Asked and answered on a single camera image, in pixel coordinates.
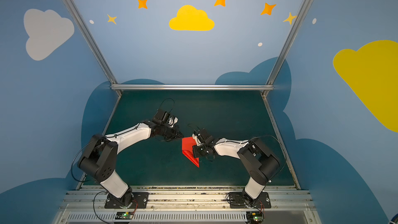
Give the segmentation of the red square paper sheet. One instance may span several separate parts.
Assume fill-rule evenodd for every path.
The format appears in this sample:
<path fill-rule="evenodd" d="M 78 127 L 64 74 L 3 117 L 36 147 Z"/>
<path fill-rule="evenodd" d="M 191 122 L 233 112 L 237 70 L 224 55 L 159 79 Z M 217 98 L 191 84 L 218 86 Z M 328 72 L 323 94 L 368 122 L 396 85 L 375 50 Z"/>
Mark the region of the red square paper sheet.
<path fill-rule="evenodd" d="M 181 140 L 181 151 L 182 154 L 189 159 L 196 167 L 200 167 L 199 158 L 195 158 L 193 154 L 193 147 L 196 146 L 194 138 L 183 138 Z"/>

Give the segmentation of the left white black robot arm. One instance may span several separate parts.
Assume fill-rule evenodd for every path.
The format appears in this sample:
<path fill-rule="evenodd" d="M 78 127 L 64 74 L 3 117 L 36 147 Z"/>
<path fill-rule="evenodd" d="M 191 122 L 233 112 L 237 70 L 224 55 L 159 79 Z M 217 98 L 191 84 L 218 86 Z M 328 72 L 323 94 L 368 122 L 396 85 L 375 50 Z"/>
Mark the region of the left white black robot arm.
<path fill-rule="evenodd" d="M 130 208 L 134 197 L 131 187 L 116 172 L 117 156 L 126 148 L 155 136 L 162 136 L 167 142 L 183 138 L 177 124 L 141 122 L 115 134 L 94 135 L 77 166 L 108 192 L 108 198 L 116 203 L 116 208 Z"/>

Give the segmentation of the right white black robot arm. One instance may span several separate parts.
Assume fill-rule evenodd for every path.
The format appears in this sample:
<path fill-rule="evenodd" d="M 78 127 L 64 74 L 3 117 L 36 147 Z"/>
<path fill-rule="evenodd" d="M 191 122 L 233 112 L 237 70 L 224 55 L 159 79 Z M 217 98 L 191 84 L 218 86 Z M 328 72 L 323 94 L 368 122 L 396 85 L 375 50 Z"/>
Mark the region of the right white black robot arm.
<path fill-rule="evenodd" d="M 260 196 L 265 186 L 277 174 L 281 167 L 279 158 L 258 137 L 250 140 L 235 141 L 226 138 L 216 139 L 202 134 L 192 135 L 193 157 L 208 155 L 227 156 L 239 159 L 250 175 L 242 192 L 230 192 L 226 200 L 231 208 L 261 207 Z"/>

